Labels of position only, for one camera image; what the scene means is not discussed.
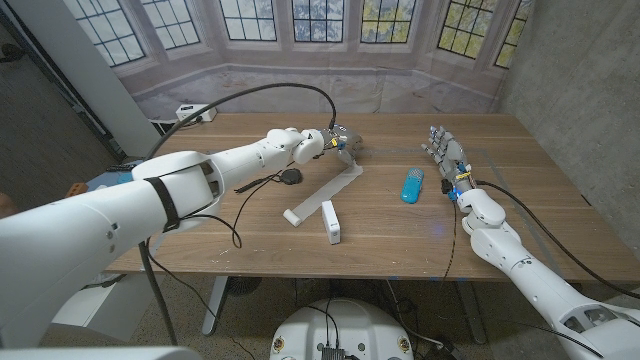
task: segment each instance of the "white power strip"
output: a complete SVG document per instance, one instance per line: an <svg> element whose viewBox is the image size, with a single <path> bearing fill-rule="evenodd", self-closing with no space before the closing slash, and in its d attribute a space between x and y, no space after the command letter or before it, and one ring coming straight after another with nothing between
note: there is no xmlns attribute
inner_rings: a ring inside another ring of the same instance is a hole
<svg viewBox="0 0 640 360"><path fill-rule="evenodd" d="M207 106L207 104L182 104L182 105L180 105L178 110L176 110L176 115L178 115L178 120L182 120L182 119L186 118L187 116L193 114L194 112L202 109L205 106ZM202 116L202 121L213 121L213 118L216 117L217 113L218 112L216 111L216 108L212 108L212 109L209 109L209 110L203 112L202 114L200 114L200 116Z"/></svg>

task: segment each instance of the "backdrop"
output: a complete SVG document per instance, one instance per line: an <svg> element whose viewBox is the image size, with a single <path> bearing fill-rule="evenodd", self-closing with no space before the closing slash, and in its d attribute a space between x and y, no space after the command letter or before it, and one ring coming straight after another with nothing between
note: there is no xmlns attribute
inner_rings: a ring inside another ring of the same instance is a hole
<svg viewBox="0 0 640 360"><path fill-rule="evenodd" d="M340 112L486 113L530 0L65 0L150 119L272 82ZM273 89L220 112L325 112Z"/></svg>

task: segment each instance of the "gray wall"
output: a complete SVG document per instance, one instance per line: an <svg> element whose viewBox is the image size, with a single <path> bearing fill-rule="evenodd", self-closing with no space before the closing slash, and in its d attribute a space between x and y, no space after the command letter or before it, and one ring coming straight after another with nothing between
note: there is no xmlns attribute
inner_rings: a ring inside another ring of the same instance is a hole
<svg viewBox="0 0 640 360"><path fill-rule="evenodd" d="M640 2L536 0L498 111L520 119L640 259L639 75Z"/></svg>

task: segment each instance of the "window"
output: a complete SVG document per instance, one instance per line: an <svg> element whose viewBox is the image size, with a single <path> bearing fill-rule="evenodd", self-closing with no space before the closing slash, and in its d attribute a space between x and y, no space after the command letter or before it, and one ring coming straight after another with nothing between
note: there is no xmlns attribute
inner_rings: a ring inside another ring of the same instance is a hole
<svg viewBox="0 0 640 360"><path fill-rule="evenodd" d="M342 42L344 0L292 0L295 41Z"/></svg>
<svg viewBox="0 0 640 360"><path fill-rule="evenodd" d="M271 0L220 0L229 40L276 41Z"/></svg>
<svg viewBox="0 0 640 360"><path fill-rule="evenodd" d="M142 0L166 50L200 42L185 0Z"/></svg>
<svg viewBox="0 0 640 360"><path fill-rule="evenodd" d="M144 57L118 0L64 0L109 66Z"/></svg>
<svg viewBox="0 0 640 360"><path fill-rule="evenodd" d="M365 0L362 10L363 43L406 43L415 0Z"/></svg>
<svg viewBox="0 0 640 360"><path fill-rule="evenodd" d="M438 47L475 59L498 0L452 0Z"/></svg>
<svg viewBox="0 0 640 360"><path fill-rule="evenodd" d="M522 0L520 2L520 6L518 6L518 11L516 12L516 17L511 23L511 27L509 28L507 37L504 39L504 43L502 43L502 49L500 49L500 55L498 55L498 59L496 59L496 65L506 69L511 65L511 58L513 57L513 53L516 51L520 34L522 34L524 24L527 22L527 18L529 17L532 2L533 0Z"/></svg>

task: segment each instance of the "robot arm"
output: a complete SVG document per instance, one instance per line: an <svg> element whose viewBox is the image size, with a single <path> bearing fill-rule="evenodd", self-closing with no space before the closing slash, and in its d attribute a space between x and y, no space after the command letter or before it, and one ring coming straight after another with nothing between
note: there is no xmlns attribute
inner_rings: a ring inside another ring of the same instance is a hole
<svg viewBox="0 0 640 360"><path fill-rule="evenodd" d="M506 222L504 209L471 177L471 166L453 135L431 128L432 147L422 145L440 173L451 182L449 197L468 215L462 219L473 251L518 287L552 329L591 350L558 337L567 354L578 359L627 359L640 351L640 311L589 299L538 261Z"/></svg>
<svg viewBox="0 0 640 360"><path fill-rule="evenodd" d="M134 168L132 182L0 220L0 347L36 346L60 307L120 255L158 231L200 225L183 218L217 214L228 189L256 173L335 147L328 133L274 129L213 155L160 156Z"/></svg>

